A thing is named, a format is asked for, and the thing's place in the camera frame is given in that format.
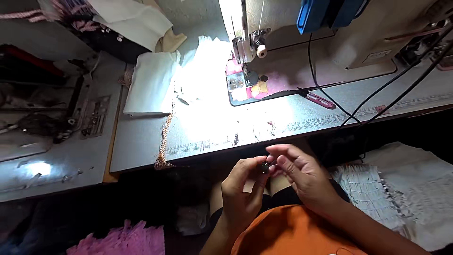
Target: hand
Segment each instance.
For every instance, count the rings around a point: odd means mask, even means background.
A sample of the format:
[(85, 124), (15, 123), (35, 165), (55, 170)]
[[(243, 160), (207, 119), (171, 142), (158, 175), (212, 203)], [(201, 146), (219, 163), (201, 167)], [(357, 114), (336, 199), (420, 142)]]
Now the hand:
[(284, 174), (304, 205), (321, 216), (328, 216), (342, 202), (330, 184), (327, 174), (312, 156), (292, 144), (272, 145), (266, 148), (272, 176)]
[[(263, 202), (263, 192), (269, 174), (256, 175), (256, 166), (262, 164), (266, 156), (241, 159), (233, 167), (230, 175), (222, 182), (223, 212), (227, 231), (232, 235), (242, 233), (257, 216)], [(244, 193), (249, 176), (256, 176), (252, 193)]]

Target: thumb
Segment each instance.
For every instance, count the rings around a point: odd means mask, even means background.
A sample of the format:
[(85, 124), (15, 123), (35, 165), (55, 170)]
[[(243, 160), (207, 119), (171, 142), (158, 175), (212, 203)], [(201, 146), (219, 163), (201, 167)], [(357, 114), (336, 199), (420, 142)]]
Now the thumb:
[(277, 165), (283, 169), (287, 176), (293, 179), (296, 185), (301, 184), (304, 181), (304, 173), (300, 171), (300, 169), (294, 165), (294, 163), (289, 160), (285, 155), (280, 155), (277, 158)]
[(269, 174), (259, 174), (252, 188), (252, 193), (250, 194), (250, 206), (261, 207), (263, 202), (263, 193), (266, 186), (267, 178)]

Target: purple fluffy cloth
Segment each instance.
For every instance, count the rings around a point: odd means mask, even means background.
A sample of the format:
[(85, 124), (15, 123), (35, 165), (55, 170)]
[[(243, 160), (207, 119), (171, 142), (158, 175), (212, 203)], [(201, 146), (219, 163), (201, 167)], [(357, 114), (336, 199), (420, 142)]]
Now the purple fluffy cloth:
[(140, 221), (131, 227), (130, 220), (125, 220), (124, 227), (110, 230), (104, 239), (96, 239), (91, 233), (66, 252), (68, 255), (165, 255), (164, 226), (145, 228), (145, 224)]

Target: grey table surface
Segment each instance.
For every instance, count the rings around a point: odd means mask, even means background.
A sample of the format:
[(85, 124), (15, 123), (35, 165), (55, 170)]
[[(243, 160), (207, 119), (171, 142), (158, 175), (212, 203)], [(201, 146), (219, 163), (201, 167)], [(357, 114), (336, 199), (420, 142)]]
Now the grey table surface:
[[(68, 140), (54, 144), (46, 153), (0, 162), (0, 202), (102, 182), (120, 100), (118, 77), (124, 68), (124, 62), (102, 53), (92, 74), (89, 99), (110, 96), (102, 135), (82, 140), (77, 131)], [(47, 175), (34, 178), (35, 173), (29, 166), (37, 162), (50, 165)]]
[[(188, 36), (188, 42), (179, 48), (182, 55), (196, 48), (199, 35), (205, 34), (212, 38), (227, 40), (224, 29), (222, 20), (214, 20), (178, 31)], [(429, 63), (413, 68), (382, 90), (360, 109), (356, 117), (361, 121), (370, 119), (377, 113), (376, 107), (391, 103), (420, 76), (427, 68), (427, 64)], [(397, 65), (398, 71), (395, 74), (337, 85), (324, 90), (345, 110), (352, 112), (367, 96), (404, 69)], [(382, 117), (452, 104), (452, 78), (453, 72), (435, 69)], [(347, 117), (338, 108), (329, 110), (299, 95), (233, 107), (228, 102), (225, 83), (219, 82), (212, 86), (220, 92), (215, 94), (216, 100), (189, 106), (177, 102), (168, 133), (167, 160), (337, 127)], [(313, 92), (325, 97), (320, 91)], [(124, 107), (126, 97), (127, 93), (123, 93), (121, 107)], [(159, 153), (165, 120), (165, 117), (132, 118), (124, 115), (121, 110), (110, 171), (118, 172), (154, 164)]]

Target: left hand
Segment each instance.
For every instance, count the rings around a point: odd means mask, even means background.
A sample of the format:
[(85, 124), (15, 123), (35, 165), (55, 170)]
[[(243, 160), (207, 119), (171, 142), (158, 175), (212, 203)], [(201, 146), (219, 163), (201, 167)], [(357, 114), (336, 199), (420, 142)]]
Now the left hand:
[[(263, 202), (263, 192), (269, 174), (256, 173), (256, 166), (266, 156), (241, 159), (222, 182), (223, 212), (227, 231), (231, 235), (242, 233), (255, 219)], [(256, 175), (252, 193), (242, 192), (247, 178)]]

